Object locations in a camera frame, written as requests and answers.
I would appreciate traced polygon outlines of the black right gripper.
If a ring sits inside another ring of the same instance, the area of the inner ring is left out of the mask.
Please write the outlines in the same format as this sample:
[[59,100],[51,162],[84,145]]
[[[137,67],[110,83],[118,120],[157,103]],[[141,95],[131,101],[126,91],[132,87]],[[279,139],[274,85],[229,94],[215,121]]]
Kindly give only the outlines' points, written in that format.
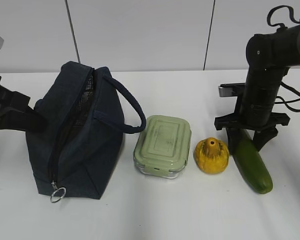
[[290,117],[286,113],[273,112],[269,106],[244,105],[238,98],[234,112],[214,119],[216,130],[226,128],[228,150],[231,155],[236,152],[240,142],[240,130],[255,130],[252,142],[259,152],[271,139],[278,135],[276,125],[287,126]]

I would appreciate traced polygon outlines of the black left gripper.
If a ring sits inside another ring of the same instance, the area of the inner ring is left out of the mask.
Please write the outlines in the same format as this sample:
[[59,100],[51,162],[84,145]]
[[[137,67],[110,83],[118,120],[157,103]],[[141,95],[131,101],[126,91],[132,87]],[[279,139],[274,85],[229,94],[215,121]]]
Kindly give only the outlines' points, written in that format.
[[42,132],[47,120],[28,106],[30,97],[0,84],[0,130]]

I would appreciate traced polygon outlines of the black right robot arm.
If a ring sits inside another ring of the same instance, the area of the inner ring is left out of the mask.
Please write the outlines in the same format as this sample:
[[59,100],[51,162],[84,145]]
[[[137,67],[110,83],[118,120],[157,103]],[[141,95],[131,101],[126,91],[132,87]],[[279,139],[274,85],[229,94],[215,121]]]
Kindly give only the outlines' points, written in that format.
[[296,23],[290,28],[279,23],[275,33],[255,34],[246,46],[246,81],[218,87],[220,97],[237,98],[233,113],[214,120],[216,130],[226,129],[231,154],[240,141],[240,130],[254,131],[252,142],[260,151],[278,135],[277,125],[289,124],[287,114],[272,110],[283,77],[290,67],[300,66],[300,20]]

